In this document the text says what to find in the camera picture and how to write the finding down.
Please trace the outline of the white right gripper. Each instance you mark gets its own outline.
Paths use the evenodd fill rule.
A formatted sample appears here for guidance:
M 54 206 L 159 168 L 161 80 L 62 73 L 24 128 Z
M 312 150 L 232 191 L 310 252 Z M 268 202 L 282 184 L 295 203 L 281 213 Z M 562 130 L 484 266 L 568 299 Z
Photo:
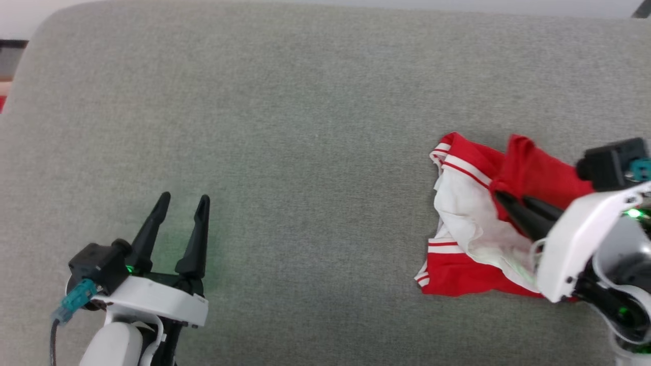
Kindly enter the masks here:
M 646 181 L 625 190 L 579 197 L 565 213 L 535 197 L 523 197 L 524 205 L 508 192 L 495 192 L 495 199 L 525 236 L 546 238 L 536 285 L 546 299 L 558 303 L 573 292 L 574 286 L 567 279 L 584 270 L 623 212 L 642 204 L 649 186 Z

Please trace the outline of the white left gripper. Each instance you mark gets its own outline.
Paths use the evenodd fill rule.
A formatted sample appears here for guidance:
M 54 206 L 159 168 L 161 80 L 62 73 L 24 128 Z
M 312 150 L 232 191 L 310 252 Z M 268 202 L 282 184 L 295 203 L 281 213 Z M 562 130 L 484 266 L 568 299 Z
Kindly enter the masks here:
M 131 273 L 147 273 L 153 268 L 151 255 L 161 223 L 169 208 L 171 194 L 163 192 L 132 242 Z M 194 213 L 194 227 L 183 257 L 175 271 L 194 280 L 205 276 L 209 244 L 210 197 L 203 195 Z M 209 301 L 146 278 L 130 276 L 109 296 L 104 296 L 107 325 L 117 321 L 160 322 L 162 318 L 188 326 L 203 327 Z

